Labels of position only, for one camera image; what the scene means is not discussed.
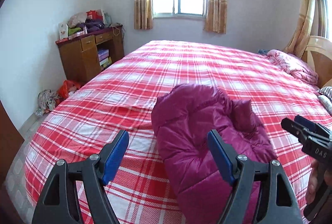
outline plastic bag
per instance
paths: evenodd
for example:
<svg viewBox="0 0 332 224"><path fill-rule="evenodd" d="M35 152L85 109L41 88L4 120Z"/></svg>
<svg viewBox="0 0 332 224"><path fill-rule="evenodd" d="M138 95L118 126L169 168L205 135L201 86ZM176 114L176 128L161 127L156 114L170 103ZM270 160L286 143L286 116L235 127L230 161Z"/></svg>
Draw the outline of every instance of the plastic bag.
<svg viewBox="0 0 332 224"><path fill-rule="evenodd" d="M77 24L85 23L85 20L87 19L87 17L88 17L88 14L85 12L73 15L68 21L68 27L74 28L74 27L76 27Z"/></svg>
<svg viewBox="0 0 332 224"><path fill-rule="evenodd" d="M63 85L59 88L58 93L60 97L63 99L67 99L69 96L72 95L70 92L75 92L76 90L79 90L81 88L81 85L74 81L65 80Z"/></svg>

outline red plaid bedsheet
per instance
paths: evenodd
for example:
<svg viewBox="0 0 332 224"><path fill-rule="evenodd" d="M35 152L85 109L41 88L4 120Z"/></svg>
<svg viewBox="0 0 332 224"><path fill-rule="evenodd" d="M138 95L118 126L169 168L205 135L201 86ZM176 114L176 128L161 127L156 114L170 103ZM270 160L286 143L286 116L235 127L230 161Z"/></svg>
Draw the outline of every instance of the red plaid bedsheet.
<svg viewBox="0 0 332 224"><path fill-rule="evenodd" d="M300 208L311 159L280 126L300 114L331 128L332 118L313 88L281 71L266 57L235 49L152 41L109 67L43 122L26 158L27 193L36 204L58 159L81 161L129 132L129 147L113 182L105 187L121 223L185 223L156 149L151 111L158 96L182 83L220 87L231 98L251 99L294 188ZM77 183L85 223L92 223L83 185Z"/></svg>

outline bed frame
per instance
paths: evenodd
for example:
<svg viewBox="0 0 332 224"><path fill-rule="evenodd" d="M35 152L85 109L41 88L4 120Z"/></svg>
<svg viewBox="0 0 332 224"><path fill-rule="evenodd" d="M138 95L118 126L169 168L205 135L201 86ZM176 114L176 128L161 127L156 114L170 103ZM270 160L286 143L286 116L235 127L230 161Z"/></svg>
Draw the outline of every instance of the bed frame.
<svg viewBox="0 0 332 224"><path fill-rule="evenodd" d="M318 74L318 87L332 86L332 42L310 36L302 60Z"/></svg>

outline desk drawer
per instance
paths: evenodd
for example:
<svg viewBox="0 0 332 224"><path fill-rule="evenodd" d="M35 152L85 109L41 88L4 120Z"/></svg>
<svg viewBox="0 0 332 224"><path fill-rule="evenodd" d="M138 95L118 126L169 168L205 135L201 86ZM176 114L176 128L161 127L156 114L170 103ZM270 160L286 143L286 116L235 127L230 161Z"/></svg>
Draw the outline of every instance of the desk drawer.
<svg viewBox="0 0 332 224"><path fill-rule="evenodd" d="M104 33L96 35L96 44L100 44L100 43L102 43L106 40L107 40L107 38L106 38L106 35Z"/></svg>
<svg viewBox="0 0 332 224"><path fill-rule="evenodd" d="M91 35L88 37L85 37L83 39L81 39L81 45L82 45L82 50L88 50L94 46L96 46L96 42L95 42L95 36Z"/></svg>
<svg viewBox="0 0 332 224"><path fill-rule="evenodd" d="M96 35L96 44L111 40L113 38L113 32L106 32L103 34Z"/></svg>
<svg viewBox="0 0 332 224"><path fill-rule="evenodd" d="M111 40L113 39L113 32L106 32L104 33L106 40Z"/></svg>

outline red bag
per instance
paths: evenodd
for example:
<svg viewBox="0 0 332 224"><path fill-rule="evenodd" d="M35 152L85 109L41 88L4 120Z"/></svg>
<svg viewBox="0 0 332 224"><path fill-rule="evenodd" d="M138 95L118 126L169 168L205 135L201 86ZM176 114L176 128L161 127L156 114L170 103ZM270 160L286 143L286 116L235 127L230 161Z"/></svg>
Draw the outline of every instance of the red bag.
<svg viewBox="0 0 332 224"><path fill-rule="evenodd" d="M79 90L81 88L81 85L74 81L65 80L63 85L58 90L60 97L67 99L69 97L69 92L72 87L76 87L77 90Z"/></svg>
<svg viewBox="0 0 332 224"><path fill-rule="evenodd" d="M96 12L96 11L89 11L89 12L86 12L87 13L87 15L88 15L88 18L90 18L90 19L99 19L99 20L103 20L103 17L102 16L100 16L100 15L98 15L98 13Z"/></svg>

